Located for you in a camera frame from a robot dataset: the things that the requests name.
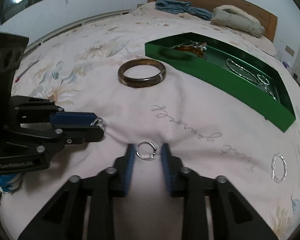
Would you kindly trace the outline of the dark brown bangle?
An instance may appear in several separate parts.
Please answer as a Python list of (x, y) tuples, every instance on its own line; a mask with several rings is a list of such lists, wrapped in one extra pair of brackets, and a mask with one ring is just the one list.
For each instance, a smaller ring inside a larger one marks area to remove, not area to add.
[(133, 59), (122, 64), (117, 71), (118, 81), (131, 88), (158, 85), (166, 77), (166, 67), (159, 61), (147, 58)]

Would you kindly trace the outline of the amber orange bangle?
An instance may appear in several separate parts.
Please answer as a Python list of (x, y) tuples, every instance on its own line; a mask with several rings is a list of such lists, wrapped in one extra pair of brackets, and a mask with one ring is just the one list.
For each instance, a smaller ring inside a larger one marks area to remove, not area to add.
[(200, 58), (204, 58), (204, 56), (205, 56), (205, 54), (202, 50), (200, 50), (199, 48), (192, 47), (192, 46), (177, 46), (177, 47), (175, 47), (175, 50), (192, 53)]

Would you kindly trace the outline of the green jewelry tray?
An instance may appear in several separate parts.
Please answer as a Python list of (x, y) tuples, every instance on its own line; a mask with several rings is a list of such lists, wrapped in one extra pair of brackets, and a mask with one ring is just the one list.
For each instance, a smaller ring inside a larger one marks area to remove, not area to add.
[[(199, 48), (205, 56), (175, 50), (177, 46)], [(235, 46), (201, 34), (183, 33), (145, 43), (145, 54), (230, 94), (283, 132), (296, 120), (279, 72)], [(269, 81), (277, 101), (260, 89), (261, 81)]]

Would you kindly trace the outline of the pink floral bed cover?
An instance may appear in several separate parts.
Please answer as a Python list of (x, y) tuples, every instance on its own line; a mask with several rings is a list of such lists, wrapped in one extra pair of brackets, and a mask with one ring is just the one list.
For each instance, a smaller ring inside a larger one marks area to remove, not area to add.
[[(285, 132), (233, 96), (167, 66), (160, 84), (129, 88), (119, 67), (142, 58), (146, 42), (194, 32), (229, 43), (279, 72), (296, 120)], [(68, 146), (47, 170), (24, 176), (14, 194), (0, 194), (0, 219), (16, 239), (72, 175), (90, 177), (124, 154), (129, 143), (170, 145), (202, 176), (220, 174), (238, 188), (279, 239), (300, 223), (300, 87), (276, 58), (273, 44), (148, 3), (126, 15), (87, 24), (45, 42), (23, 57), (13, 95), (55, 101), (67, 111), (94, 112), (106, 122), (99, 143)]]

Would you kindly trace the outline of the blue folded blanket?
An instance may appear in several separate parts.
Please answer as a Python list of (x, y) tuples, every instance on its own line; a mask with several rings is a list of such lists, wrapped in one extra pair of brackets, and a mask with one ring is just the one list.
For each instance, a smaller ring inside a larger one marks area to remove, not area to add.
[(177, 15), (181, 13), (189, 13), (190, 15), (210, 21), (212, 12), (198, 7), (193, 7), (191, 2), (183, 2), (178, 0), (157, 0), (155, 8), (160, 11), (169, 12)]

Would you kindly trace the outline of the blue tissue box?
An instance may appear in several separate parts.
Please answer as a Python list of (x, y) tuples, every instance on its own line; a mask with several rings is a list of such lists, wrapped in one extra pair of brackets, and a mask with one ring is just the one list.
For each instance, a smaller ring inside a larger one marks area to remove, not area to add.
[(287, 63), (287, 62), (285, 62), (285, 61), (283, 61), (282, 62), (282, 64), (284, 65), (284, 67), (287, 69), (287, 68), (290, 68), (290, 65), (289, 65), (289, 63)]

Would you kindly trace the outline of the wooden headboard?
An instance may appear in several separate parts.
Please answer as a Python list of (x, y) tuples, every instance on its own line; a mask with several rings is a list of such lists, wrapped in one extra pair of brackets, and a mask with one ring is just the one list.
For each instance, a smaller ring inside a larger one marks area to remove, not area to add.
[[(155, 2), (157, 0), (147, 0), (148, 2)], [(208, 11), (213, 11), (214, 8), (220, 5), (233, 5), (239, 9), (244, 10), (249, 15), (257, 18), (261, 25), (264, 26), (264, 36), (273, 42), (276, 28), (277, 28), (277, 16), (264, 10), (263, 8), (250, 3), (245, 0), (179, 0), (185, 2), (191, 2), (195, 7), (204, 8)]]

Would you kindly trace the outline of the beige fur-trimmed jacket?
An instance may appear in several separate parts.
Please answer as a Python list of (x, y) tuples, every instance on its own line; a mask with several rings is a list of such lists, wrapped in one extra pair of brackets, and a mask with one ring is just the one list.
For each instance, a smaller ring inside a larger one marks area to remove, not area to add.
[(264, 26), (257, 18), (233, 5), (216, 7), (212, 12), (211, 23), (240, 30), (257, 38), (265, 33)]

